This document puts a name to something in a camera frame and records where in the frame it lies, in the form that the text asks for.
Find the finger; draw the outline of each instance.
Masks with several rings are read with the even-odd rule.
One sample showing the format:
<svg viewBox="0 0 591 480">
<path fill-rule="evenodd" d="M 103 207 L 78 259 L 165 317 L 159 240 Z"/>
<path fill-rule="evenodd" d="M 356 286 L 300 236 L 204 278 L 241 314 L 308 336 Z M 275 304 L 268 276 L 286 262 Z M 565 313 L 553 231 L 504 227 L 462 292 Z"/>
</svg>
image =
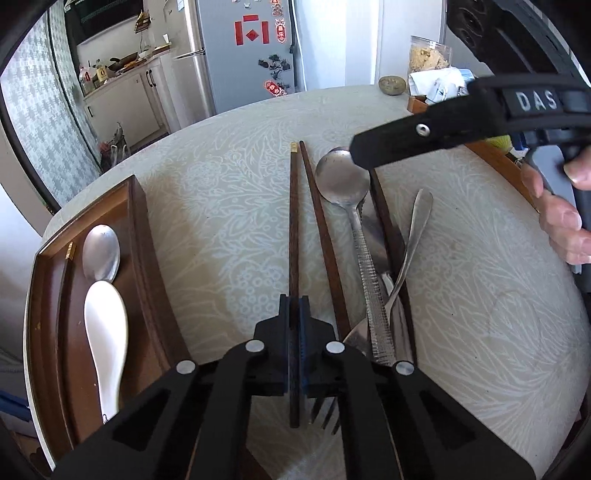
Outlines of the finger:
<svg viewBox="0 0 591 480">
<path fill-rule="evenodd" d="M 591 255 L 591 233 L 587 230 L 574 230 L 548 225 L 546 230 L 552 241 L 574 254 Z"/>
<path fill-rule="evenodd" d="M 581 230 L 583 222 L 577 209 L 548 190 L 544 190 L 542 196 L 535 200 L 535 206 L 540 212 L 540 226 L 544 231 L 550 233 L 550 225 Z"/>
<path fill-rule="evenodd" d="M 533 198 L 540 198 L 544 191 L 542 175 L 528 164 L 521 167 L 521 181 Z"/>
<path fill-rule="evenodd" d="M 568 250 L 562 248 L 560 245 L 555 243 L 552 239 L 550 239 L 550 245 L 558 254 L 558 256 L 570 265 L 582 265 L 591 263 L 591 256 L 589 255 L 569 252 Z"/>
<path fill-rule="evenodd" d="M 577 158 L 565 164 L 564 172 L 579 190 L 591 190 L 591 148 L 585 148 Z"/>
</svg>

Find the white tablecloth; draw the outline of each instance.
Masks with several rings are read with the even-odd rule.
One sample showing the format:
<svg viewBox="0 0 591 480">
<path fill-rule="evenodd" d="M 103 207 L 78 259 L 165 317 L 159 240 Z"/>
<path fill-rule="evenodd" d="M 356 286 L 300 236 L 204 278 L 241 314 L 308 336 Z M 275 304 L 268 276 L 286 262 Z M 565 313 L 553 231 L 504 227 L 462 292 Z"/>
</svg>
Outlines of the white tablecloth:
<svg viewBox="0 0 591 480">
<path fill-rule="evenodd" d="M 170 303 L 197 362 L 220 358 L 274 316 L 287 292 L 290 142 L 315 164 L 355 132 L 408 115 L 377 86 L 317 90 L 246 106 L 186 128 L 96 180 L 51 221 L 47 239 L 127 176 L 144 188 Z M 300 293 L 333 322 L 316 221 L 301 166 Z M 378 169 L 407 237 L 416 192 L 431 220 L 408 275 L 422 370 L 541 476 L 589 380 L 589 327 L 568 268 L 536 212 L 467 148 Z M 344 210 L 324 204 L 347 307 L 364 317 Z M 287 400 L 256 398 L 248 447 L 273 478 L 342 479 L 340 435 L 288 427 Z"/>
</svg>

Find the silver refrigerator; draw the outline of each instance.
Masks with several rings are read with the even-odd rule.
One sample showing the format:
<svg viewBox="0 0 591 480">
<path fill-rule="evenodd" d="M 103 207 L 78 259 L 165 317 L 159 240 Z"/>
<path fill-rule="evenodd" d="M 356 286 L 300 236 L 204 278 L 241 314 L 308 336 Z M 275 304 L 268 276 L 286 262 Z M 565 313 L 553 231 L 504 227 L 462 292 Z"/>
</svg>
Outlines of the silver refrigerator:
<svg viewBox="0 0 591 480">
<path fill-rule="evenodd" d="M 184 0 L 180 12 L 168 4 L 171 68 L 187 121 L 294 93 L 289 0 Z"/>
</svg>

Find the fridge handle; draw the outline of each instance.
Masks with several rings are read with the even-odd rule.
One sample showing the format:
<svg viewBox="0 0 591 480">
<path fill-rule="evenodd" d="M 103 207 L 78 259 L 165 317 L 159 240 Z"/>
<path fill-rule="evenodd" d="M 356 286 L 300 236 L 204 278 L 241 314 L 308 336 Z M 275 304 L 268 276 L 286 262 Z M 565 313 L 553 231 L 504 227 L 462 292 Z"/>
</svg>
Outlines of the fridge handle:
<svg viewBox="0 0 591 480">
<path fill-rule="evenodd" d="M 188 59 L 190 57 L 196 57 L 197 55 L 204 55 L 204 54 L 205 54 L 205 49 L 202 48 L 201 50 L 190 51 L 189 53 L 183 53 L 182 55 L 179 55 L 178 57 L 173 58 L 173 60 Z"/>
</svg>

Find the white ceramic spoon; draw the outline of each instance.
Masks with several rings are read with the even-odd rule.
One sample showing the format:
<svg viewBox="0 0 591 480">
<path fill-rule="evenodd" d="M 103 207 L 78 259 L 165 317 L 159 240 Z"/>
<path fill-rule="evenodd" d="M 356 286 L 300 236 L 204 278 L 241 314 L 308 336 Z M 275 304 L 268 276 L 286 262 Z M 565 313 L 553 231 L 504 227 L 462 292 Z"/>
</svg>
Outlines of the white ceramic spoon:
<svg viewBox="0 0 591 480">
<path fill-rule="evenodd" d="M 119 385 L 127 355 L 127 312 L 117 289 L 93 283 L 84 302 L 86 336 L 95 362 L 103 423 L 119 410 Z"/>
</svg>

